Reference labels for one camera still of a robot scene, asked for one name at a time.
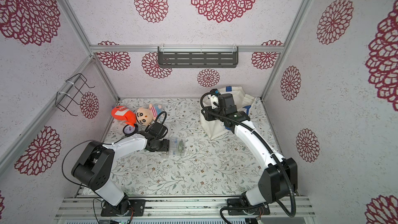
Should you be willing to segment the white canvas tote bag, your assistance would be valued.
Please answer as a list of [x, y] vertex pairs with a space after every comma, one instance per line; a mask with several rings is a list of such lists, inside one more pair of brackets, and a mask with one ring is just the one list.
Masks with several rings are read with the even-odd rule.
[[[254, 104], [255, 97], [247, 94], [242, 86], [227, 86], [218, 89], [218, 92], [220, 94], [226, 94], [226, 93], [232, 94], [234, 103], [237, 106], [237, 110], [243, 111], [247, 115], [249, 115], [250, 109]], [[212, 119], [213, 116], [208, 116], [210, 117], [211, 121], [206, 120], [204, 114], [206, 113], [203, 110], [201, 110], [200, 113], [201, 126], [211, 140], [214, 140], [215, 138], [218, 138], [226, 134], [228, 131], [231, 131], [231, 129], [224, 126], [224, 123], [221, 120]]]

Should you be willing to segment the clear compass box blue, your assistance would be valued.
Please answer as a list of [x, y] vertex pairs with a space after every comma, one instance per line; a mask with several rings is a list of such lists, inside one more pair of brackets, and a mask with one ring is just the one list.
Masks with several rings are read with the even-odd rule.
[[170, 138], [169, 155], [176, 156], [178, 153], [178, 138]]

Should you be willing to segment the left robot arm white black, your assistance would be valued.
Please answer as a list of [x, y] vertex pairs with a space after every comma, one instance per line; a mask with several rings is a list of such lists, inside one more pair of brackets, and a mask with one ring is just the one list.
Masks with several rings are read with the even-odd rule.
[[165, 138], [168, 128], [165, 126], [167, 113], [160, 113], [162, 121], [155, 122], [144, 131], [138, 131], [115, 143], [101, 143], [94, 140], [82, 142], [86, 148], [72, 168], [72, 176], [98, 196], [108, 205], [125, 212], [129, 207], [129, 197], [117, 186], [111, 176], [116, 162], [134, 152], [166, 152], [170, 141]]

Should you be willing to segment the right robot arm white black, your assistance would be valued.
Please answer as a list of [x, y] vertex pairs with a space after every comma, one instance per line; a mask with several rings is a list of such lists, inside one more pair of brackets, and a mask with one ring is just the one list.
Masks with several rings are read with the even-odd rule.
[[265, 140], [245, 111], [239, 111], [233, 95], [212, 89], [200, 98], [201, 114], [206, 121], [221, 121], [224, 126], [245, 143], [263, 172], [257, 186], [248, 190], [238, 200], [229, 199], [220, 209], [221, 218], [228, 223], [224, 212], [255, 213], [277, 203], [287, 216], [296, 216], [298, 168], [294, 159], [286, 159]]

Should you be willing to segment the cartoon boy plush doll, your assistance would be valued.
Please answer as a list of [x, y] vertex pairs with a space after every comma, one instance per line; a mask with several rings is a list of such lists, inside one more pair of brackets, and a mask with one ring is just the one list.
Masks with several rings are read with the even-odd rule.
[[143, 126], [150, 125], [157, 116], [163, 111], [163, 107], [161, 105], [153, 105], [149, 104], [147, 108], [139, 108], [136, 111], [136, 120], [137, 123]]

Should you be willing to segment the small black alarm clock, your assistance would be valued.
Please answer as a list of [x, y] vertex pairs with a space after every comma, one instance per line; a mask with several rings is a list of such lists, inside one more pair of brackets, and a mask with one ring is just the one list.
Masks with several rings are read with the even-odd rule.
[[123, 134], [125, 135], [125, 137], [130, 137], [138, 132], [138, 125], [137, 124], [134, 124], [134, 125], [127, 124], [123, 128], [122, 131], [123, 131]]

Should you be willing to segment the red plush toy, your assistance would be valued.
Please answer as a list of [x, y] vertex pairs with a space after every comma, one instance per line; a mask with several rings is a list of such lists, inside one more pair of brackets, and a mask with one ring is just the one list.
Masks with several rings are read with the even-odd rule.
[[116, 106], [112, 109], [112, 117], [116, 120], [123, 121], [127, 125], [135, 125], [136, 115], [126, 106]]

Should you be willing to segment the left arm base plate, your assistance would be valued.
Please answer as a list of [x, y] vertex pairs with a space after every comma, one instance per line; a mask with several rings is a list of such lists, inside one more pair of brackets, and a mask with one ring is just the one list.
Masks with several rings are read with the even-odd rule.
[[146, 200], [129, 199], [122, 200], [117, 206], [104, 201], [101, 211], [101, 217], [124, 217], [124, 216], [143, 216]]

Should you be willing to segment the grey wall shelf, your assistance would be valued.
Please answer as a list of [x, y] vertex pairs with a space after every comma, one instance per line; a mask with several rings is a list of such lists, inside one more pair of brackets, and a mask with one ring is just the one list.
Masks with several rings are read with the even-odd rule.
[[158, 47], [161, 68], [236, 68], [238, 47]]

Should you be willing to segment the aluminium front rail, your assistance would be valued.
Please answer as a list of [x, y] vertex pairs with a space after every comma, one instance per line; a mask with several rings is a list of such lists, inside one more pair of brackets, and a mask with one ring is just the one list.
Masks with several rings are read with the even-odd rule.
[[[58, 209], [54, 220], [95, 220], [94, 212], [99, 220], [111, 219], [102, 217], [102, 210], [108, 209], [102, 201], [93, 200], [95, 198], [65, 198]], [[220, 209], [226, 207], [228, 200], [237, 199], [232, 196], [216, 197], [131, 197], [130, 204], [134, 208], [135, 216], [133, 219], [183, 219], [183, 218], [218, 218]], [[312, 204], [308, 197], [297, 197], [296, 217], [316, 217]], [[262, 205], [259, 210], [240, 211], [239, 215], [229, 215], [228, 211], [223, 211], [227, 218], [255, 218], [273, 217], [284, 218], [287, 214], [277, 203], [269, 203], [268, 206]]]

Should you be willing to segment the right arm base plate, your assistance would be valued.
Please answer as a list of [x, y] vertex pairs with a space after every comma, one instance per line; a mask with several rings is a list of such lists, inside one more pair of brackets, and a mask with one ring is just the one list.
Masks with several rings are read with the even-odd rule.
[[240, 215], [269, 215], [270, 209], [267, 204], [254, 208], [243, 198], [228, 198], [227, 199], [228, 214], [231, 216]]

